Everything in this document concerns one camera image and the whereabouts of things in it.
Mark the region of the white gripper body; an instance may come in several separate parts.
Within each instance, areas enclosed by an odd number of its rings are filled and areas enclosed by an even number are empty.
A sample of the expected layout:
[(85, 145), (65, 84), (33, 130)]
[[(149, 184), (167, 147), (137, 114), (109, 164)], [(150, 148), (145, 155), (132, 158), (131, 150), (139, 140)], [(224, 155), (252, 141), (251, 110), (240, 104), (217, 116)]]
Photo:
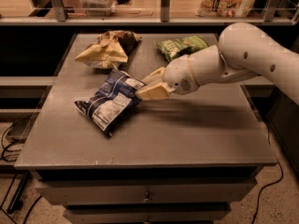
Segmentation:
[(192, 73), (189, 55), (183, 55), (173, 60), (164, 69), (163, 80), (176, 94), (185, 95), (199, 89)]

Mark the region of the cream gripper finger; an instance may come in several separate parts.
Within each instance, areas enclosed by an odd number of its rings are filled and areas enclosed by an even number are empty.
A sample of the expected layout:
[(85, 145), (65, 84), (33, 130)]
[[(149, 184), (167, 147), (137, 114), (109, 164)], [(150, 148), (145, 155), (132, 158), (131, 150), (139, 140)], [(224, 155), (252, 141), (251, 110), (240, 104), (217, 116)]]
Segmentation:
[(146, 84), (150, 84), (155, 81), (161, 81), (163, 79), (164, 70), (165, 70), (164, 67), (160, 67), (155, 71), (153, 71), (148, 76), (144, 77), (142, 81), (145, 82)]
[(156, 84), (150, 83), (135, 94), (141, 100), (163, 100), (167, 99), (174, 90), (166, 82), (158, 82)]

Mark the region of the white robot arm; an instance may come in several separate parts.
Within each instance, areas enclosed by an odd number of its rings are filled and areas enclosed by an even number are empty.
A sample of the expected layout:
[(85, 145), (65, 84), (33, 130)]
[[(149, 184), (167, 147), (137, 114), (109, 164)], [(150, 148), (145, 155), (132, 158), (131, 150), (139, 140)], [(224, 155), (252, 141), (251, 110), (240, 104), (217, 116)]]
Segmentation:
[(146, 86), (136, 95), (142, 100), (162, 100), (210, 83), (235, 83), (258, 75), (299, 104), (299, 54), (258, 27), (238, 22), (222, 31), (218, 44), (180, 56), (145, 77)]

